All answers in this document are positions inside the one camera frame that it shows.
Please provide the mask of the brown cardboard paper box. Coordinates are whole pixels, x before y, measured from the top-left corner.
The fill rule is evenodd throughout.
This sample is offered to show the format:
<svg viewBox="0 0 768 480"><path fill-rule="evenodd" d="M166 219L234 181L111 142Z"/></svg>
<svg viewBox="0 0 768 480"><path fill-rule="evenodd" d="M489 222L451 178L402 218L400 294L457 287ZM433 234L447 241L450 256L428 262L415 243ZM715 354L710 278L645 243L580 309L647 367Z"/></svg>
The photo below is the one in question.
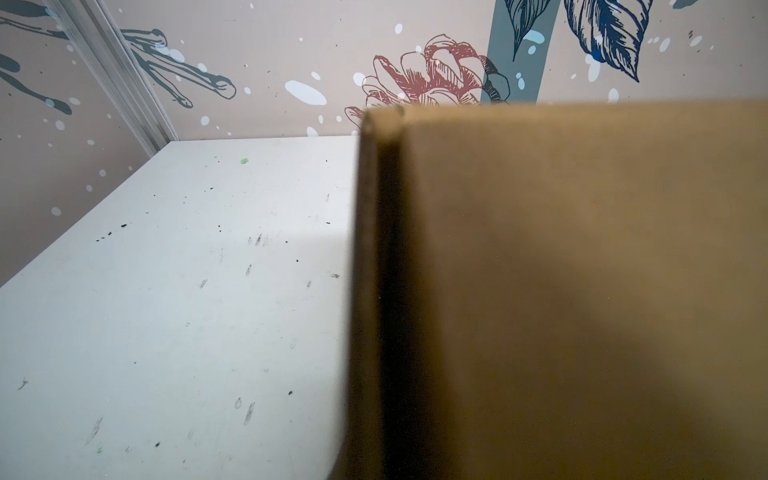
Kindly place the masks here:
<svg viewBox="0 0 768 480"><path fill-rule="evenodd" d="M767 105L361 123L336 479L763 479Z"/></svg>

